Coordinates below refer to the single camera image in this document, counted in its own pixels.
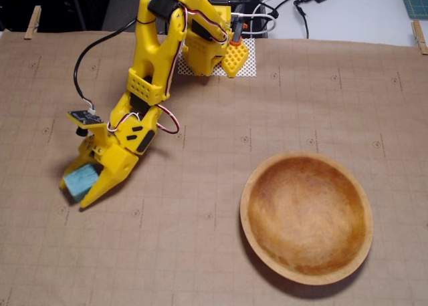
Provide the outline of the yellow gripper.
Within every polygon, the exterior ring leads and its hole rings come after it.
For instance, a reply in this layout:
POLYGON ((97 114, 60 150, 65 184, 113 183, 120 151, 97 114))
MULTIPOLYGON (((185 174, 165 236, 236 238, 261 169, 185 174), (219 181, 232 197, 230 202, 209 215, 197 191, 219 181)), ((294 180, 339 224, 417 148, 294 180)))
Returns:
POLYGON ((68 164, 60 181, 60 189, 68 185, 66 178, 87 164, 103 167, 99 177, 95 168, 71 177, 71 190, 89 190, 80 202, 88 208, 100 197, 124 181, 143 155, 158 130, 158 108, 150 107, 143 114, 136 110, 120 110, 104 122, 93 110, 85 111, 86 136, 78 147, 78 156, 68 164))

